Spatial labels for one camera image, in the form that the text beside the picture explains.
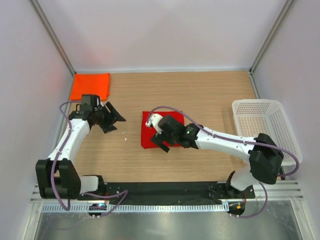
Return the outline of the red t shirt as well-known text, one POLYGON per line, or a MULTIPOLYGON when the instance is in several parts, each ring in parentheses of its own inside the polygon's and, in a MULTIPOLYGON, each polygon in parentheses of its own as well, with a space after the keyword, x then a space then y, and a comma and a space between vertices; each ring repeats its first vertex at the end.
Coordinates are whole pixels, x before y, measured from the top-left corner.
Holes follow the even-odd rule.
MULTIPOLYGON (((149 111, 142 111, 142 121, 141 121, 141 134, 140 143, 144 149, 157 148, 158 146, 151 141, 151 138, 157 133, 157 131, 152 127, 146 126, 147 117, 149 111)), ((162 117, 169 115, 174 117, 179 123, 185 124, 184 116, 177 111, 155 111, 154 114, 159 114, 162 117)))

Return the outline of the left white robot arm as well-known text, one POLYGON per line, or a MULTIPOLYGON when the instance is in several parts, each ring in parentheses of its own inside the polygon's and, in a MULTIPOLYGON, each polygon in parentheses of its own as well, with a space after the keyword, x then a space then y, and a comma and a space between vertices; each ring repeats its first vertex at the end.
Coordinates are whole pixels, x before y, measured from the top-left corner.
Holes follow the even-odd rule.
POLYGON ((103 177, 80 176, 74 166, 76 156, 93 126, 107 134, 115 131, 115 123, 124 122, 125 118, 110 102, 102 103, 98 95, 84 94, 66 120, 65 132, 53 152, 35 165, 39 194, 43 199, 57 200, 76 200, 89 194, 101 200, 107 192, 103 177))

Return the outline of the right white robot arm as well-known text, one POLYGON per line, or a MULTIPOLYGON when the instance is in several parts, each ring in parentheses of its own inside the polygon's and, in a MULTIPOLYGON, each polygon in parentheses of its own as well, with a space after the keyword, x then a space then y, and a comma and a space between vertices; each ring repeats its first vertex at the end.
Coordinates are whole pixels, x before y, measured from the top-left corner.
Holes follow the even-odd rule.
POLYGON ((171 115, 157 113, 147 118, 145 126, 155 129, 151 141, 165 152, 170 150, 166 144, 178 144, 183 148, 213 150, 242 159, 246 166, 233 171, 222 189, 231 198, 237 198, 255 183, 274 185, 277 181, 284 154, 267 134, 241 137, 197 123, 184 125, 171 115))

